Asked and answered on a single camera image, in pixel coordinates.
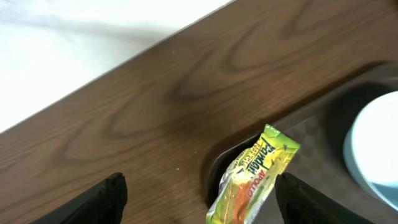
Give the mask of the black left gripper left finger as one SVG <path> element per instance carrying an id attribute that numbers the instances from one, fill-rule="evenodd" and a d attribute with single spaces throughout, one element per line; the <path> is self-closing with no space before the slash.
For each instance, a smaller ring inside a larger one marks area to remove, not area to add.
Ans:
<path id="1" fill-rule="evenodd" d="M 116 172 L 32 224 L 120 224 L 126 204 L 125 176 Z"/>

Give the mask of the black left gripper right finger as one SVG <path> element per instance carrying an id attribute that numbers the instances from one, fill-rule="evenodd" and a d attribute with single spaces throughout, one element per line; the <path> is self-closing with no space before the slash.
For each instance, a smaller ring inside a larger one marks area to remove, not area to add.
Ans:
<path id="1" fill-rule="evenodd" d="M 288 172 L 277 176 L 275 196 L 284 223 L 372 224 Z"/>

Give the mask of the green yellow snack wrapper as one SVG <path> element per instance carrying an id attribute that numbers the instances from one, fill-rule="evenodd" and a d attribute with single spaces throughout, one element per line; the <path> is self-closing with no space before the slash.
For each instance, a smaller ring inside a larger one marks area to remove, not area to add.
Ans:
<path id="1" fill-rule="evenodd" d="M 254 144 L 243 150 L 221 176 L 207 224 L 249 224 L 259 213 L 276 177 L 285 171 L 300 144 L 267 124 Z"/>

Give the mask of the light blue bowl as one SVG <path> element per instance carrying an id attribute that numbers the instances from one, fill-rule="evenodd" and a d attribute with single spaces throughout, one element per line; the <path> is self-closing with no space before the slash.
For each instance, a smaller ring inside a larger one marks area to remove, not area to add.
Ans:
<path id="1" fill-rule="evenodd" d="M 345 136 L 349 173 L 369 195 L 397 210 L 397 92 L 370 101 Z"/>

